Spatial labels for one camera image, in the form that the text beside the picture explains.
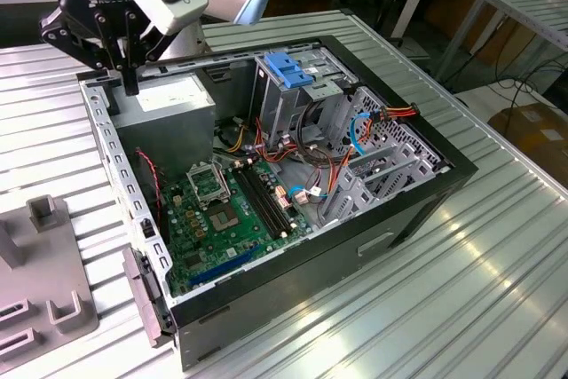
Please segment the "blue cable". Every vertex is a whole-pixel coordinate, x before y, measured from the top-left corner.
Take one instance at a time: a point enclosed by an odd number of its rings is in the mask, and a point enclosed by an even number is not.
[[[304,188],[302,186],[293,186],[292,188],[290,188],[290,191],[288,191],[288,197],[292,197],[292,194],[295,193],[296,191],[302,191]]]
[[[302,186],[293,186],[292,188],[290,188],[290,191],[288,191],[288,197],[292,198],[293,193],[295,193],[296,191],[303,191],[303,190],[305,190],[305,188],[303,188]],[[327,194],[320,194],[317,197],[324,199],[327,197]]]
[[[355,137],[355,122],[357,121],[357,119],[368,119],[370,116],[370,113],[360,113],[353,117],[353,119],[351,120],[351,125],[349,127],[349,137],[351,138],[351,144],[355,147],[359,154],[364,154],[365,151],[363,151],[363,148],[361,148],[359,142],[357,142],[357,138]]]

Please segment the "motherboard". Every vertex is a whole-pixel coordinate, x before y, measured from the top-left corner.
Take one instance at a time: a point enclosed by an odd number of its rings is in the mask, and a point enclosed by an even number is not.
[[[173,260],[173,296],[312,232],[265,161],[221,169],[207,163],[162,190]]]

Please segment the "aluminum extrusion table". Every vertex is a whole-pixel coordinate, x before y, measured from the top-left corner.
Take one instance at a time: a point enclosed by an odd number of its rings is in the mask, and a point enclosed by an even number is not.
[[[437,80],[444,76],[465,36],[487,4],[494,6],[497,12],[476,41],[472,52],[483,46],[504,16],[511,17],[545,39],[544,44],[533,54],[534,58],[537,59],[543,48],[546,48],[546,41],[568,51],[568,0],[476,0],[440,60]]]
[[[561,377],[568,368],[566,191],[354,16],[205,28],[215,50],[331,34],[479,167],[410,241],[186,375]],[[129,244],[75,73],[46,45],[0,51],[0,210],[63,195],[99,328],[4,375],[183,377],[150,348],[126,277]]]

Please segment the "gray plastic holder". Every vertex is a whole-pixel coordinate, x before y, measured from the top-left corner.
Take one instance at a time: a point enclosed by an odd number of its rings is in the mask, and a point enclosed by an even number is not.
[[[98,325],[63,199],[0,214],[0,375]]]

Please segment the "ram slot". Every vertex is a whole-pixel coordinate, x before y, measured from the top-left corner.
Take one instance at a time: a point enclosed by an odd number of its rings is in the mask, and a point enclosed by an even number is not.
[[[264,183],[260,180],[258,175],[252,169],[244,170],[243,174],[251,186],[256,189],[258,196],[264,200],[266,206],[269,207],[269,213],[273,217],[274,222],[281,228],[281,231],[291,232],[292,227],[288,219],[284,216],[280,206],[276,204],[276,201],[271,197],[268,191],[266,191]]]
[[[233,176],[242,192],[245,194],[245,197],[247,197],[248,202],[262,219],[264,225],[268,229],[268,233],[273,239],[279,239],[282,230],[278,227],[278,223],[274,222],[268,206],[265,206],[262,199],[258,197],[257,190],[248,182],[242,171],[238,171]]]

